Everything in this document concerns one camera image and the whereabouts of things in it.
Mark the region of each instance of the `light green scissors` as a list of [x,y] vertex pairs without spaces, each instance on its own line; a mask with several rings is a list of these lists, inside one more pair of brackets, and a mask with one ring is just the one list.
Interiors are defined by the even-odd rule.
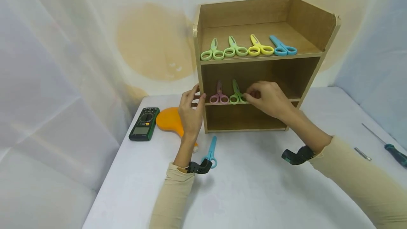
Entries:
[[223,51],[225,53],[225,57],[227,58],[231,58],[236,54],[240,57],[244,57],[249,53],[245,47],[237,46],[236,40],[233,38],[233,36],[229,36],[229,45],[230,47]]
[[211,43],[211,49],[201,53],[201,60],[208,61],[211,58],[214,60],[222,60],[225,57],[225,53],[218,50],[218,40],[214,38]]
[[232,85],[233,85],[233,91],[235,92],[235,94],[230,96],[230,98],[229,98],[230,103],[236,104],[238,102],[246,102],[246,98],[240,92],[239,85],[237,84],[235,79],[233,79]]

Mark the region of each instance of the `metal rod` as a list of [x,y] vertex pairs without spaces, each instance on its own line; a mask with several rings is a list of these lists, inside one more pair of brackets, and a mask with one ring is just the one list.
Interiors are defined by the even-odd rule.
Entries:
[[368,161],[371,161],[372,159],[370,158],[370,157],[368,157],[368,156],[366,156],[366,154],[364,154],[360,149],[358,149],[358,148],[354,148],[355,149],[355,151],[357,151],[364,159],[366,159],[366,160],[368,160]]
[[369,132],[371,132],[374,136],[376,136],[377,139],[379,139],[383,144],[386,144],[379,136],[377,136],[372,130],[369,129],[369,127],[367,127],[365,124],[362,123],[362,125],[364,127],[366,127],[367,130],[369,130]]

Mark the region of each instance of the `orange plastic piece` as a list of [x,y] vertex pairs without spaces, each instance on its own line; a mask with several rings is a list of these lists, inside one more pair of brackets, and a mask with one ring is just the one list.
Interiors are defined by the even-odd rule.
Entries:
[[[179,117],[177,107],[162,110],[155,119],[155,122],[163,131],[176,132],[181,138],[184,136],[184,128],[182,128],[181,118]],[[195,143],[194,151],[197,149],[198,144]]]

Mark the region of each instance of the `beige sleeve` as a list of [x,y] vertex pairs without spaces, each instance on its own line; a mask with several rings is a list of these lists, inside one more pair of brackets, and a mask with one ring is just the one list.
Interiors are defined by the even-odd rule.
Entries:
[[310,163],[342,188],[376,228],[407,228],[407,191],[340,138],[334,136]]
[[155,201],[150,229],[178,229],[181,226],[195,173],[183,173],[177,168],[172,163],[168,166],[167,177]]

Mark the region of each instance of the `wooden shelf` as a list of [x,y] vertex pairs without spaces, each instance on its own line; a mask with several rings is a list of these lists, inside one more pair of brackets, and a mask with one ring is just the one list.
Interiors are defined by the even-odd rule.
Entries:
[[209,131],[243,131],[259,129],[284,130],[287,126],[276,118],[270,117],[251,104],[235,106],[208,106],[206,119]]
[[[290,102],[297,102],[297,101],[300,101],[300,100],[301,100],[300,98],[289,99]],[[209,103],[209,102],[205,103],[206,106],[212,106],[212,105],[237,105],[237,104],[249,104],[249,102],[240,101],[240,102],[238,102],[236,104],[231,104],[231,103],[228,103],[228,104],[223,104],[223,103],[212,104],[212,103]]]
[[288,55],[288,56],[264,56],[262,55],[257,57],[232,57],[232,58],[224,58],[223,60],[208,60],[203,61],[201,60],[201,65],[214,65],[214,64],[227,64],[227,63],[243,63],[243,62],[255,62],[255,61],[266,61],[266,60],[282,60],[282,59],[290,59],[290,58],[314,58],[314,57],[321,57],[322,52],[317,53],[308,53],[308,54],[296,54],[296,55]]
[[218,80],[222,81],[223,94],[230,97],[235,92],[232,80],[236,79],[244,93],[256,81],[276,82],[287,98],[300,100],[319,58],[293,58],[287,60],[255,61],[236,64],[202,65],[201,73],[206,102],[217,91]]
[[222,64],[230,63],[233,60],[239,61],[260,61],[260,60],[279,60],[279,59],[288,59],[288,58],[307,58],[307,57],[320,57],[322,51],[309,42],[305,37],[298,33],[294,28],[292,28],[285,21],[282,22],[273,22],[273,23],[261,23],[261,24],[250,24],[250,25],[236,25],[236,26],[227,26],[227,27],[216,27],[216,28],[203,28],[202,29],[202,43],[201,43],[201,52],[209,50],[211,47],[212,39],[217,38],[218,40],[218,49],[224,50],[229,46],[229,36],[233,36],[236,40],[238,46],[249,47],[253,46],[250,41],[250,35],[254,34],[257,39],[259,39],[260,44],[269,45],[273,48],[276,46],[270,40],[269,36],[274,35],[280,41],[282,41],[287,46],[292,46],[297,48],[297,55],[293,56],[265,56],[263,54],[258,55],[257,57],[239,57],[235,55],[232,58],[224,58],[223,60],[201,60],[201,64]]
[[[276,82],[290,102],[300,107],[326,53],[340,27],[333,13],[303,0],[245,0],[200,5],[193,25],[194,49],[201,92],[207,94],[203,122],[205,132],[287,130],[278,119],[268,116],[247,102],[211,104],[209,99],[222,81],[222,93],[240,92],[257,81]],[[203,61],[201,52],[211,47],[214,38],[218,49],[228,47],[229,36],[238,46],[253,46],[254,34],[263,45],[273,48],[274,35],[285,45],[295,47],[296,55],[239,57]]]

